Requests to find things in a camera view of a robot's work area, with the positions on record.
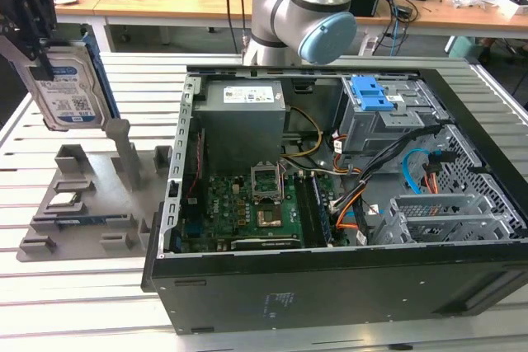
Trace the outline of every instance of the white box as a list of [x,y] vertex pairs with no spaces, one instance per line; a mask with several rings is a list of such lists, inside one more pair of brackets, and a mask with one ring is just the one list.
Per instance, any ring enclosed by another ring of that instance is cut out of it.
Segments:
[[503,0],[498,7],[501,14],[510,18],[528,15],[528,0]]

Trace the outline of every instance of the desktop computer case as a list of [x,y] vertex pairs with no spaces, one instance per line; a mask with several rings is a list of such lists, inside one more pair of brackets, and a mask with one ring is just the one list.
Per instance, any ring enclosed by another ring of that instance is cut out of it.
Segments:
[[[526,218],[521,174],[436,70],[414,72],[472,138],[479,156]],[[182,106],[190,108],[185,99]],[[161,258],[161,208],[159,213],[142,288],[159,294],[178,335],[472,316],[528,282],[528,246],[521,239]]]

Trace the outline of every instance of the white sticker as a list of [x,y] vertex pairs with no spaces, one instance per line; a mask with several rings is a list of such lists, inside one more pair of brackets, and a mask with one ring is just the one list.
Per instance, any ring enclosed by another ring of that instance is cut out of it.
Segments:
[[387,95],[387,101],[389,102],[404,102],[401,95]]
[[343,143],[341,140],[334,140],[333,141],[333,151],[337,154],[343,153]]
[[363,232],[360,230],[357,230],[356,239],[360,243],[360,245],[364,246],[366,245],[366,237],[363,235]]
[[368,214],[380,214],[380,211],[378,210],[378,205],[374,204],[374,205],[369,206]]
[[273,87],[226,87],[224,103],[273,103]]

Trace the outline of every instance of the blue hard drive label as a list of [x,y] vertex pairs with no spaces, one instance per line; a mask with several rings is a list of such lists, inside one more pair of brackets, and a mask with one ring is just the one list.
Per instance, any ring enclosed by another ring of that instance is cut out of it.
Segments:
[[39,84],[56,119],[66,123],[95,121],[97,115],[87,92],[88,82],[82,80],[74,67],[54,67],[54,71],[52,82],[39,81]]
[[55,76],[65,76],[65,75],[72,75],[72,74],[77,74],[77,69],[74,68],[73,66],[58,66],[58,67],[53,67],[53,74]]

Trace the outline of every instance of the cable on desk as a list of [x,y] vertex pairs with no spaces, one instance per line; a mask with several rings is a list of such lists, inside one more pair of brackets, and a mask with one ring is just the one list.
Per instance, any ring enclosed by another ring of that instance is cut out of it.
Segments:
[[[411,23],[415,22],[415,20],[418,19],[419,11],[418,11],[418,8],[416,7],[416,5],[413,2],[411,2],[410,0],[404,0],[405,2],[407,2],[408,4],[410,4],[412,6],[412,9],[413,9],[414,12],[411,12],[411,16],[409,16],[409,17],[403,17],[403,16],[398,14],[398,4],[396,3],[395,0],[385,0],[385,1],[390,6],[390,22],[387,25],[387,27],[385,28],[385,31],[382,34],[380,40],[378,41],[378,44],[375,46],[374,52],[372,54],[375,54],[375,52],[378,50],[379,47],[386,47],[386,48],[391,48],[391,53],[393,55],[398,55],[399,51],[402,48],[402,44],[408,38],[408,33],[407,33],[408,28],[409,28]],[[402,35],[402,38],[400,39],[399,43],[397,44],[398,47],[396,48],[396,52],[394,53],[394,50],[392,48],[396,46],[395,41],[396,41],[397,37],[395,37],[395,35],[398,34],[398,26],[399,26],[400,23],[403,25],[403,35]],[[384,41],[385,37],[387,37],[387,34],[389,33],[390,27],[393,24],[394,24],[393,34],[392,34],[392,36],[393,36],[393,45],[384,45],[383,41]]]
[[234,38],[233,22],[231,21],[231,5],[229,3],[229,0],[225,0],[225,2],[228,8],[228,23],[229,23],[229,30],[231,31],[231,38],[233,39],[234,52],[235,54],[238,54],[237,41]]
[[245,52],[248,44],[249,39],[246,36],[246,8],[244,6],[244,0],[240,0],[242,3],[242,51]]

